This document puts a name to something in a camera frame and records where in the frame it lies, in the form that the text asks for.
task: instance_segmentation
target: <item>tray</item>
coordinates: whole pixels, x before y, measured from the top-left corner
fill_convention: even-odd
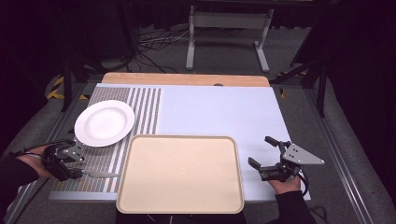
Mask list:
[[[232,138],[137,135],[117,207],[125,214],[234,214],[243,209],[242,192]]]

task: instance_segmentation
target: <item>yellow and black striped tape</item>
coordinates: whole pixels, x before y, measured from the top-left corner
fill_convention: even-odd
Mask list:
[[[61,86],[61,84],[63,82],[64,82],[64,77],[62,75],[60,75],[58,77],[58,79],[55,81],[55,83],[53,84],[53,87],[50,90],[49,94],[47,95],[47,99],[50,99],[50,98],[56,98],[56,99],[60,99],[60,100],[64,99],[63,94],[56,93],[56,91],[59,89],[59,87]],[[89,99],[91,99],[91,96],[90,95],[80,95],[78,99],[89,100]]]

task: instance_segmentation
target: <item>background desk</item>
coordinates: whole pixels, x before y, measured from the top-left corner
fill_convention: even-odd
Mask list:
[[[129,77],[132,82],[139,82],[133,79],[139,76],[162,75],[108,74],[104,81]],[[169,78],[179,77],[178,83],[184,84],[191,83],[194,79],[194,75],[185,75],[184,79],[182,76],[184,75],[168,75]],[[228,79],[232,83],[233,80],[234,84],[238,78],[244,79],[203,75],[202,81],[209,82],[211,77],[216,82],[225,83]],[[266,78],[253,79],[263,81]],[[159,80],[163,84],[166,78]],[[263,202],[275,199],[273,189],[267,182],[262,182],[257,171],[248,165],[248,157],[257,159],[264,166],[279,162],[279,150],[266,144],[264,136],[271,135],[282,141],[290,140],[272,88],[100,83],[95,88],[90,105],[110,99],[121,100],[133,108],[136,114],[133,129],[112,146],[86,147],[85,162],[74,163],[74,167],[120,174],[129,142],[137,134],[225,135],[231,136],[237,146],[245,201]],[[93,179],[84,176],[81,179],[56,183],[49,198],[114,202],[119,182],[117,177]]]

